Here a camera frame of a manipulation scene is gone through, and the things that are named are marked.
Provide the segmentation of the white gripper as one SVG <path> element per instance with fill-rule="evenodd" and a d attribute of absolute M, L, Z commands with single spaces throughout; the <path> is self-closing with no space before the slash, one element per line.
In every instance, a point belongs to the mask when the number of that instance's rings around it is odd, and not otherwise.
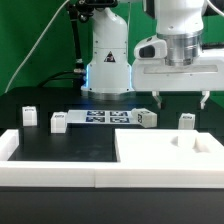
<path fill-rule="evenodd" d="M 136 91 L 150 91 L 159 109 L 159 92 L 202 91 L 203 110 L 210 91 L 224 90 L 224 47 L 201 49 L 195 36 L 152 36 L 134 49 L 132 86 Z"/>

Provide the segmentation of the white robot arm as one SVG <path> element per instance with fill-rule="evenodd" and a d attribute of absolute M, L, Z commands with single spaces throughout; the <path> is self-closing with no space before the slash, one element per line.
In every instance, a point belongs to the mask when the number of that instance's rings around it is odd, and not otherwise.
<path fill-rule="evenodd" d="M 202 48 L 202 16 L 209 0 L 138 0 L 157 20 L 156 34 L 139 42 L 135 61 L 127 62 L 128 27 L 111 9 L 134 0 L 79 0 L 81 17 L 93 18 L 93 58 L 82 92 L 98 99 L 118 99 L 150 92 L 158 104 L 162 92 L 224 91 L 224 47 Z"/>

